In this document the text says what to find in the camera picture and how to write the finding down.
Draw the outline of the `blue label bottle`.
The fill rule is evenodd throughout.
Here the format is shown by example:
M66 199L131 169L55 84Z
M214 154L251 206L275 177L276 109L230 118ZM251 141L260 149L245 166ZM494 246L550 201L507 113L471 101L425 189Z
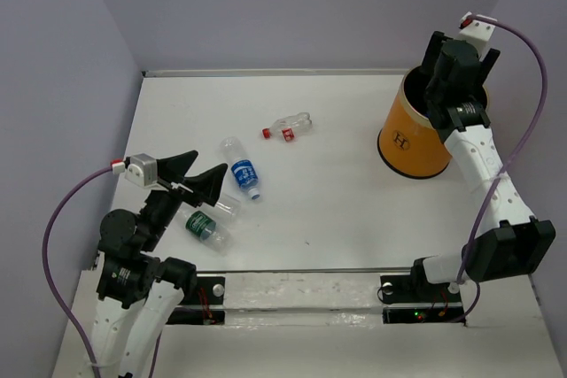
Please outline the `blue label bottle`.
M251 200L260 198L260 180L250 156L236 137L225 138L221 142L221 152L229 165L238 188Z

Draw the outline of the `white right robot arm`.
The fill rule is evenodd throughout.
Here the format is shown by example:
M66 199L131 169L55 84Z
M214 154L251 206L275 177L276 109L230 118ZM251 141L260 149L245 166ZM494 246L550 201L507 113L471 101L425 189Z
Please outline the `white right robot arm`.
M478 208L460 252L414 262L408 290L419 300L431 298L442 284L532 274L555 239L552 222L539 220L519 195L479 99L499 54L489 50L481 57L470 42L436 32L419 67L426 79L426 117L461 170Z

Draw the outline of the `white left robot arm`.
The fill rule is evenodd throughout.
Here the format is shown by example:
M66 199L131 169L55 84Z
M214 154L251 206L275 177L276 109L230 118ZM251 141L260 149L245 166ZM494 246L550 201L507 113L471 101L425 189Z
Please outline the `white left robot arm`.
M89 339L97 377L137 377L173 310L195 295L193 264L151 252L182 204L215 205L220 198L227 164L189 177L197 157L195 150L169 158L137 154L110 165L149 195L138 212L115 209L100 224L97 248L104 258Z

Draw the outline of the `orange cylindrical bin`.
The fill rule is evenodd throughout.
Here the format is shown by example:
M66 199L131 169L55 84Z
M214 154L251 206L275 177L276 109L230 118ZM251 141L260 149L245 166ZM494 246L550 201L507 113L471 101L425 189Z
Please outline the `orange cylindrical bin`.
M451 155L425 116L423 91L429 78L410 69L401 81L377 138L381 159L395 173L426 180L442 174Z

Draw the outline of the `clear plastic bottle no label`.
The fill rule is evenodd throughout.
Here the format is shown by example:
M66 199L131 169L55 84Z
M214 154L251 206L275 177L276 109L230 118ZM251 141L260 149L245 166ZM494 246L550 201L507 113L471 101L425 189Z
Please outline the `clear plastic bottle no label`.
M203 209L217 220L225 224L232 224L237 221L242 205L238 199L222 193L214 205L204 204Z

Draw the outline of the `green label plastic bottle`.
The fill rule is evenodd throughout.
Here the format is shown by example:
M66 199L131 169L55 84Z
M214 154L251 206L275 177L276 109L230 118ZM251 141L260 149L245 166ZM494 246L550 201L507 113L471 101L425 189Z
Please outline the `green label plastic bottle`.
M175 220L192 239L219 255L226 256L233 246L229 230L206 212L182 204Z

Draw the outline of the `silver bolt left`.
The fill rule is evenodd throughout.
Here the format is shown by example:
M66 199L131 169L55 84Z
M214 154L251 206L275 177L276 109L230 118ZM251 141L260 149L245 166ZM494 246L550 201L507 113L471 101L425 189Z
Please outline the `silver bolt left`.
M213 286L213 294L216 297L222 297L224 295L224 291L225 291L224 286L221 284L215 284Z

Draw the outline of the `silver bolt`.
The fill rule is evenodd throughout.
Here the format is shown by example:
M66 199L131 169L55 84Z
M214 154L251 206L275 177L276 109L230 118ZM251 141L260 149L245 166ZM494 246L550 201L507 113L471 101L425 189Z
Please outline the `silver bolt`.
M215 284L213 286L213 294L216 297L222 297L224 295L224 291L225 291L224 286L221 284Z
M390 282L385 282L382 285L382 292L386 295L391 295L393 293L393 285Z

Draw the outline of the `red cap small bottle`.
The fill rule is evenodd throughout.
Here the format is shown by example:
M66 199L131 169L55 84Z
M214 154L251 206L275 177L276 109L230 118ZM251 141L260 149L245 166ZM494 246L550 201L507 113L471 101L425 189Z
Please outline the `red cap small bottle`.
M300 112L275 121L270 127L263 128L261 134L265 139L278 138L292 142L299 136L309 133L312 128L310 113Z

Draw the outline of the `silver bolt right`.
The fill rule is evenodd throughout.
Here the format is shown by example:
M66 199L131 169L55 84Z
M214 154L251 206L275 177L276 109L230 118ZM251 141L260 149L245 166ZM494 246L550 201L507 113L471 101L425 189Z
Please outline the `silver bolt right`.
M382 292L386 295L391 295L393 293L393 285L390 282L385 282L382 285Z

